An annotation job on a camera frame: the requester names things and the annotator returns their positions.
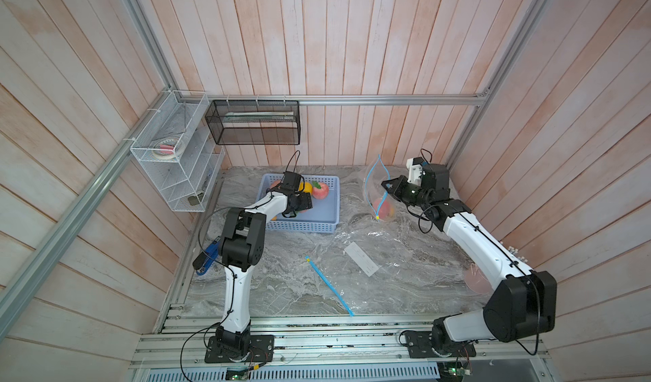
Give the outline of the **large pink peach front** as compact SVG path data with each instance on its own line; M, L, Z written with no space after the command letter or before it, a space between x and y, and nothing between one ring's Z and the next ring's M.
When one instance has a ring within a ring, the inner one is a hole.
M374 200L374 202L372 202L372 209L375 212L377 220L389 222L395 219L395 205L390 197L377 198Z

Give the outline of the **clear zip-top bag blue zipper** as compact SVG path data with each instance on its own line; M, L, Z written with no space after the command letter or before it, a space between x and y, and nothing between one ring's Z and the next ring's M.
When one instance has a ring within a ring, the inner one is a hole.
M377 198L390 197L394 202L396 211L395 200L393 200L393 198L381 187L382 181L392 178L393 177L391 176L388 167L383 163L380 155L378 155L375 161L366 168L366 172L363 175L362 192L364 202L371 209L371 216L374 217L374 219L376 219L376 215L372 209L372 202Z

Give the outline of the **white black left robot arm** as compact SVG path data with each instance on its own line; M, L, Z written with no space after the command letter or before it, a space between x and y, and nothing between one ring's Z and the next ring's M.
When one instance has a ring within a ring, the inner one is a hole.
M304 191L302 175L286 171L265 196L247 207L232 207L225 216L220 236L221 263L232 290L225 300L225 315L218 327L221 339L245 336L250 330L250 283L264 252L266 224L277 216L296 217L312 208L311 195Z

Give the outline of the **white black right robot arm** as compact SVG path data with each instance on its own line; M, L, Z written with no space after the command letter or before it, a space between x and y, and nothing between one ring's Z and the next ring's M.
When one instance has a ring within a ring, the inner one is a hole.
M474 341L519 342L552 331L558 284L546 271L531 268L481 225L449 188L449 170L421 157L407 162L408 173L381 183L385 192L416 217L447 234L478 266L493 291L480 310L437 319L432 349L449 356Z

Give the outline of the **yellow red peach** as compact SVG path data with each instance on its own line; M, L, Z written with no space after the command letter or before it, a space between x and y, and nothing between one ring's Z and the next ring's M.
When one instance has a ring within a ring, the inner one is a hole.
M299 185L299 190L303 193L311 194L313 192L313 186L308 181L302 181Z

